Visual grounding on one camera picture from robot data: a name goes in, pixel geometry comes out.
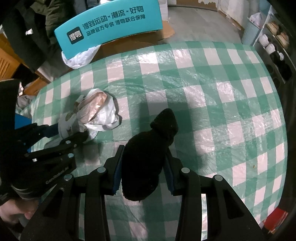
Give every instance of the shoe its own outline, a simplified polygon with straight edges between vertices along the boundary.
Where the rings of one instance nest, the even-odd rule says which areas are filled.
[[[267,47],[265,48],[265,50],[266,50],[266,52],[268,54],[272,54],[273,52],[276,51],[276,47],[275,47],[274,44],[269,44],[269,45],[267,45]]]
[[[274,51],[273,53],[271,53],[270,58],[276,66],[279,67],[281,65],[281,56],[278,51]]]
[[[274,68],[270,64],[267,64],[266,68],[270,76],[273,77],[275,75]]]
[[[285,32],[281,32],[280,35],[276,36],[276,39],[279,41],[280,45],[284,48],[287,49],[289,46],[289,37]]]
[[[279,30],[279,26],[276,24],[275,21],[266,24],[266,27],[273,35],[276,35]]]
[[[279,68],[279,73],[281,74],[283,79],[285,81],[288,81],[292,76],[292,71],[289,65],[287,65],[284,61],[281,61],[281,64],[280,66],[278,66],[278,68]]]
[[[284,31],[283,26],[279,24],[279,29],[278,29],[278,31],[276,32],[276,35],[280,35],[281,32],[283,32],[283,31]]]
[[[258,40],[263,47],[266,47],[271,42],[266,34],[263,34]]]
[[[272,78],[272,81],[274,82],[276,89],[279,89],[279,87],[281,86],[281,82],[279,81],[278,77]]]

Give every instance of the dark jacket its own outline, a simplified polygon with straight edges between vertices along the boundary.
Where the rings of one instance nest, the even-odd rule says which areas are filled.
[[[34,12],[45,16],[45,29],[51,44],[57,43],[54,30],[75,16],[71,0],[35,0]]]
[[[50,43],[45,29],[46,17],[36,14],[30,8],[31,4],[28,0],[18,2],[2,25],[15,53],[35,72],[46,59],[52,57],[59,45]],[[33,34],[26,35],[30,29]]]

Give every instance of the white bag on shelf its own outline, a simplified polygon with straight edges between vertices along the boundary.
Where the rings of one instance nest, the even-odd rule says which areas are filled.
[[[250,21],[259,28],[261,28],[264,24],[264,20],[263,20],[262,14],[260,12],[251,15]]]

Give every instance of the plastic sheet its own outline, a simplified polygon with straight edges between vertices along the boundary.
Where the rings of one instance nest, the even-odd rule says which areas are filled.
[[[104,165],[120,144],[150,130],[150,122],[169,107],[179,126],[170,150],[185,167],[203,176],[222,175],[258,223],[278,205],[287,164],[285,122],[276,88],[253,47],[193,41],[110,56],[55,80],[27,111],[39,125],[54,124],[94,86],[114,98],[122,122],[76,150],[75,176]],[[181,197],[171,196],[163,173],[155,192],[140,203],[126,200],[120,188],[106,196],[111,239],[174,239],[180,206]],[[202,218],[204,239],[204,205]],[[82,239],[83,222],[80,228]]]

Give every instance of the pale blue bucket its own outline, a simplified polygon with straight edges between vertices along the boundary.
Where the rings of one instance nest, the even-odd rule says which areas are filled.
[[[242,36],[242,43],[245,45],[253,45],[259,31],[260,28],[248,20],[247,27],[245,28],[244,34]]]

